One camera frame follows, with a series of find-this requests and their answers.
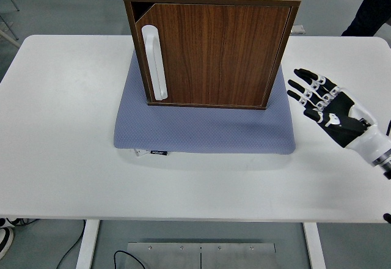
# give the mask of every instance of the white handle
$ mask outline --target white handle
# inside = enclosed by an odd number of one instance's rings
[[[168,95],[158,29],[148,24],[142,27],[141,32],[144,39],[145,52],[147,53],[153,93],[155,99],[161,101],[167,98]]]

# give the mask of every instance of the gray fabric mat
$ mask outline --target gray fabric mat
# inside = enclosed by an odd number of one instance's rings
[[[296,147],[281,68],[264,111],[148,106],[146,101],[133,54],[115,123],[116,148],[289,154]]]

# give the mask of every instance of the floor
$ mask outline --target floor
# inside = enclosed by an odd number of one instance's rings
[[[0,0],[0,14],[13,23],[19,43],[33,34],[130,34],[122,0],[15,1],[19,12],[10,0]],[[340,35],[354,18],[361,1],[302,0],[295,24],[302,24],[306,35]],[[391,27],[384,25],[376,35],[391,44]],[[15,47],[0,39],[0,80],[16,53]],[[16,227],[14,243],[0,260],[0,268],[55,268],[81,230],[80,220],[43,219],[30,226]],[[325,223],[319,224],[319,231],[327,269],[390,268],[389,224]],[[128,241],[151,238],[273,242],[281,268],[310,268],[300,224],[164,221],[103,221],[92,268],[112,268],[115,250],[126,249]],[[74,268],[77,255],[78,247],[60,268]],[[124,262],[125,256],[118,256],[118,268],[124,268]]]

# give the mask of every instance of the robotic hand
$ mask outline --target robotic hand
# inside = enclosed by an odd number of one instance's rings
[[[311,118],[341,147],[355,150],[366,162],[380,165],[391,179],[391,139],[381,133],[378,122],[346,89],[309,70],[294,73],[310,85],[310,90],[293,80],[288,84],[300,95],[288,90]]]

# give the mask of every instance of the cable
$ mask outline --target cable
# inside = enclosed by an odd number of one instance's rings
[[[389,127],[387,128],[387,133],[386,133],[387,136],[390,135],[390,130],[391,130],[391,120],[390,120],[390,123],[389,123]]]
[[[83,220],[83,230],[78,238],[78,240],[76,240],[76,243],[73,244],[73,246],[71,246],[71,248],[62,256],[60,262],[58,263],[56,269],[58,269],[60,267],[60,264],[62,263],[62,261],[65,259],[65,257],[69,254],[69,252],[77,245],[77,243],[83,238],[83,233],[84,233],[84,229],[86,228],[86,221]]]
[[[129,253],[129,252],[125,252],[125,251],[121,251],[121,250],[119,250],[119,251],[116,251],[115,253],[114,253],[114,269],[117,269],[117,263],[116,263],[116,261],[115,261],[115,255],[118,253],[118,252],[122,252],[122,253],[124,253],[124,254],[126,254],[126,255],[128,255],[128,256],[131,256],[134,260],[136,260],[137,262],[139,262],[140,263],[140,265],[142,266],[142,268],[144,268],[145,269],[145,266],[144,266],[144,264],[143,263],[141,263],[141,261],[139,260],[139,259],[137,259],[136,257],[134,257],[131,253]]]
[[[10,220],[7,218],[7,221],[8,221],[10,224],[14,225],[15,227],[16,227],[16,226],[18,226],[18,227],[20,227],[20,226],[27,226],[27,225],[30,225],[31,223],[34,223],[34,222],[38,221],[38,220],[39,220],[39,219],[35,219],[35,220],[29,222],[29,218],[27,218],[27,222],[25,222],[24,219],[21,218],[21,219],[20,219],[20,223],[21,223],[21,224],[17,224],[17,223],[14,224],[14,223],[13,223],[14,221],[10,221]]]

